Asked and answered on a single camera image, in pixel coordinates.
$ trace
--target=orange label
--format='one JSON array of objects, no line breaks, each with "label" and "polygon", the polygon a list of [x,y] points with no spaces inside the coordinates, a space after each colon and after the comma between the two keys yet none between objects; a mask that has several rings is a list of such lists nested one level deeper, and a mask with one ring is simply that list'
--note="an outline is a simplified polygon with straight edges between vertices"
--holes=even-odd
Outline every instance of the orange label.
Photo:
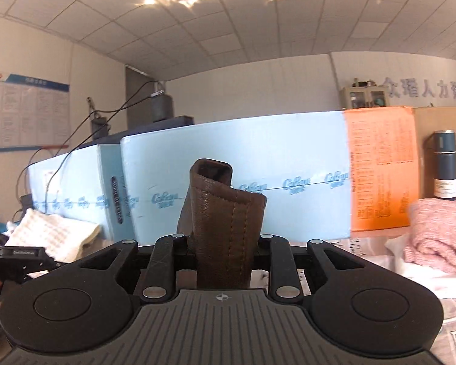
[{"label": "orange label", "polygon": [[411,107],[345,111],[351,164],[351,236],[409,225],[419,198],[419,166]]}]

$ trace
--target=dark blue thermos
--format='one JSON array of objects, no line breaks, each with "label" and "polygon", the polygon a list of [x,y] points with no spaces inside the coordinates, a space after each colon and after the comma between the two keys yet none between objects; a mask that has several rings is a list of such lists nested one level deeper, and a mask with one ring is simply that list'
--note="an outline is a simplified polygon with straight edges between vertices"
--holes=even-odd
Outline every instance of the dark blue thermos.
[{"label": "dark blue thermos", "polygon": [[434,196],[444,200],[456,200],[456,133],[454,130],[434,132],[436,175]]}]

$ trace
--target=thermos lid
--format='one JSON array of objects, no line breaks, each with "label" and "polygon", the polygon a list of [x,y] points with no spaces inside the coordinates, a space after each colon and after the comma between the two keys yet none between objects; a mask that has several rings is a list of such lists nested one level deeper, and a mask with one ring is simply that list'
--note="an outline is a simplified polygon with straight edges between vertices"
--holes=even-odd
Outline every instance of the thermos lid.
[{"label": "thermos lid", "polygon": [[434,132],[434,152],[456,152],[456,133],[454,130],[438,130]]}]

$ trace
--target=white towel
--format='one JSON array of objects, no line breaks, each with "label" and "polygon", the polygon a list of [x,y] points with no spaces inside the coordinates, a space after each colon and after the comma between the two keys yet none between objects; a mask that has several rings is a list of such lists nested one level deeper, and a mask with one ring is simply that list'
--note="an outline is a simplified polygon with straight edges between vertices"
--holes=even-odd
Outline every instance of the white towel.
[{"label": "white towel", "polygon": [[394,254],[394,271],[428,288],[439,299],[456,298],[456,273],[445,273],[429,266],[404,262],[404,248],[409,235],[387,240],[387,247]]},{"label": "white towel", "polygon": [[93,241],[100,230],[98,224],[28,209],[6,245],[44,247],[56,261],[70,263],[81,257],[83,245]]}]

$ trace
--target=gray ribbed plate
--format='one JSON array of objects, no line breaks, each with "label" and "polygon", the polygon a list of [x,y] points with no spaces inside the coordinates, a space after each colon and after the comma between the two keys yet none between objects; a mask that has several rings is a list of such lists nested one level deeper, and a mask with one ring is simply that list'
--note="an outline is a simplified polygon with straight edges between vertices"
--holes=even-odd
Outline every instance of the gray ribbed plate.
[{"label": "gray ribbed plate", "polygon": [[436,365],[431,354],[379,360],[322,338],[301,308],[271,302],[263,290],[181,290],[144,306],[128,330],[89,352],[49,356],[14,349],[3,365]]}]

